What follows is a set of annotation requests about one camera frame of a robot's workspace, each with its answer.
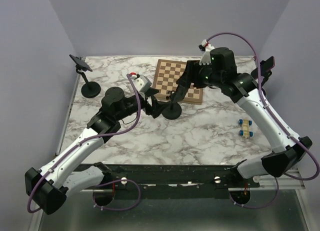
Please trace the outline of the black smartphone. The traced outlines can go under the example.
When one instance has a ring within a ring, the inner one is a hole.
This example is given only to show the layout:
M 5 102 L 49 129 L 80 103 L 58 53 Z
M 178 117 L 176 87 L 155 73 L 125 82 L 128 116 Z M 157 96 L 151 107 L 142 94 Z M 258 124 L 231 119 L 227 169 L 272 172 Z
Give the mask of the black smartphone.
M 151 96 L 152 108 L 154 111 L 163 111 L 165 108 L 170 106 L 170 101 L 157 100 L 155 96 Z

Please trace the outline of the red-edged phone on right stand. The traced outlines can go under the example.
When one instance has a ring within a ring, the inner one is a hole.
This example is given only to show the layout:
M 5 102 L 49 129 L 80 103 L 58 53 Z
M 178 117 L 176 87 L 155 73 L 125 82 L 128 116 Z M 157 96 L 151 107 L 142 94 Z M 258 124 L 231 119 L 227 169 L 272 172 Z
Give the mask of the red-edged phone on right stand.
M 267 60 L 262 60 L 260 62 L 260 73 L 264 75 L 268 73 L 275 66 L 275 57 L 271 56 Z

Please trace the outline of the black phone stand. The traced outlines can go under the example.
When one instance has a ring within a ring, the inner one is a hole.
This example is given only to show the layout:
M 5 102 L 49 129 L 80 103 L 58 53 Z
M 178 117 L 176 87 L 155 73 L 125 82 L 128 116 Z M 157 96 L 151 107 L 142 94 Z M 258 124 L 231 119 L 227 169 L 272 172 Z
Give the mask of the black phone stand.
M 81 88 L 81 94 L 88 99 L 97 97 L 101 92 L 101 86 L 95 81 L 89 81 L 84 72 L 76 67 L 76 73 L 81 75 L 85 84 Z
M 255 68 L 250 75 L 256 80 L 257 84 L 259 84 L 259 78 L 258 78 L 258 69 Z M 262 66 L 260 67 L 260 83 L 261 86 L 263 86 L 270 78 L 272 75 L 272 71 L 270 69 L 263 68 Z
M 182 114 L 181 105 L 177 102 L 173 102 L 175 91 L 170 92 L 169 105 L 163 110 L 162 116 L 168 120 L 176 120 Z

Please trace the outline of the black phone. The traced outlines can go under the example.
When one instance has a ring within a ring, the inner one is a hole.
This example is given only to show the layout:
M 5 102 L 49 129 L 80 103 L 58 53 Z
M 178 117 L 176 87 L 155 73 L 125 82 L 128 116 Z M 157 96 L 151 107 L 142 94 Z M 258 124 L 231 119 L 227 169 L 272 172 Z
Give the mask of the black phone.
M 89 67 L 89 65 L 83 61 L 82 59 L 70 54 L 69 57 L 72 59 L 72 61 L 75 63 L 75 67 L 76 69 L 80 70 L 80 71 L 90 71 L 92 72 L 93 70 Z

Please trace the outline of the wooden toy car blue wheels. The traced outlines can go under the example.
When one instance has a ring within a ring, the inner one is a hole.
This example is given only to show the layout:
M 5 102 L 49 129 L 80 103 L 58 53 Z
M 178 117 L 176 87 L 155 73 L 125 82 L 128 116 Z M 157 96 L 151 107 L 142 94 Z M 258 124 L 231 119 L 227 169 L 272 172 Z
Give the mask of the wooden toy car blue wheels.
M 249 119 L 239 119 L 238 124 L 240 125 L 239 135 L 243 138 L 253 137 L 253 132 L 251 131 L 252 121 Z

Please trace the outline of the aluminium frame rail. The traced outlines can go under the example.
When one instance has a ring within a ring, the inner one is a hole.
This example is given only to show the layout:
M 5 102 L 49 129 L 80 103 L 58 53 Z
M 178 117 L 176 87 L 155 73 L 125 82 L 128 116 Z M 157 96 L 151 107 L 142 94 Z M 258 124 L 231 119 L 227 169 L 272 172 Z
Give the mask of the aluminium frame rail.
M 104 174 L 101 169 L 95 166 L 89 166 L 89 165 L 80 165 L 75 171 L 76 174 L 84 174 L 86 177 L 91 177 L 93 172 L 96 172 L 98 174 L 102 175 L 102 183 L 104 179 Z M 290 170 L 290 174 L 294 175 L 295 178 L 291 179 L 285 175 L 274 178 L 271 175 L 254 175 L 254 177 L 249 178 L 253 179 L 255 183 L 259 184 L 259 187 L 256 188 L 248 188 L 245 187 L 244 189 L 248 190 L 275 190 L 275 189 L 280 189 L 280 190 L 296 190 L 296 189 L 304 189 L 305 185 L 302 181 L 298 180 L 299 177 L 299 172 L 297 170 Z M 121 179 L 117 179 L 119 182 L 115 184 L 115 190 L 125 190 L 131 186 L 131 183 L 129 183 L 130 179 L 127 179 L 125 177 Z M 243 190 L 235 190 L 235 189 L 230 189 L 229 191 L 243 191 Z

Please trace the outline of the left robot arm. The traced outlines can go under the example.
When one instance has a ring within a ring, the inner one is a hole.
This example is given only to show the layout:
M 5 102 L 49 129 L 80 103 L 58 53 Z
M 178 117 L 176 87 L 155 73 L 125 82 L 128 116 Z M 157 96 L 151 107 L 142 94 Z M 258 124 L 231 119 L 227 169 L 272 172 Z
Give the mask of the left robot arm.
M 32 202 L 38 205 L 38 210 L 50 215 L 73 194 L 93 186 L 104 189 L 110 185 L 111 176 L 104 164 L 93 164 L 84 171 L 76 171 L 76 168 L 113 136 L 134 129 L 142 111 L 154 118 L 160 115 L 159 103 L 155 98 L 158 90 L 143 87 L 134 88 L 133 91 L 133 96 L 126 97 L 121 88 L 109 88 L 101 100 L 99 111 L 78 138 L 40 169 L 31 167 L 25 173 L 29 213 L 37 212 L 37 209 L 31 209 Z

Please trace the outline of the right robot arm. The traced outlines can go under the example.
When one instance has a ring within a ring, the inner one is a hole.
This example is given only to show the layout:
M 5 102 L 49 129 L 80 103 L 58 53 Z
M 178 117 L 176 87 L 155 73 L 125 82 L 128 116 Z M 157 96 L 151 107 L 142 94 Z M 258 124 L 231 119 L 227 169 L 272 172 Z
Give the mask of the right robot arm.
M 301 137 L 294 131 L 281 128 L 286 123 L 275 112 L 264 95 L 259 94 L 256 80 L 248 73 L 238 73 L 235 57 L 227 47 L 214 48 L 204 53 L 206 62 L 189 60 L 182 76 L 177 80 L 177 89 L 171 102 L 185 98 L 190 86 L 205 88 L 215 86 L 241 107 L 255 122 L 268 140 L 272 152 L 266 156 L 239 162 L 230 174 L 230 182 L 241 187 L 254 176 L 282 176 L 297 164 L 312 146 L 309 137 Z

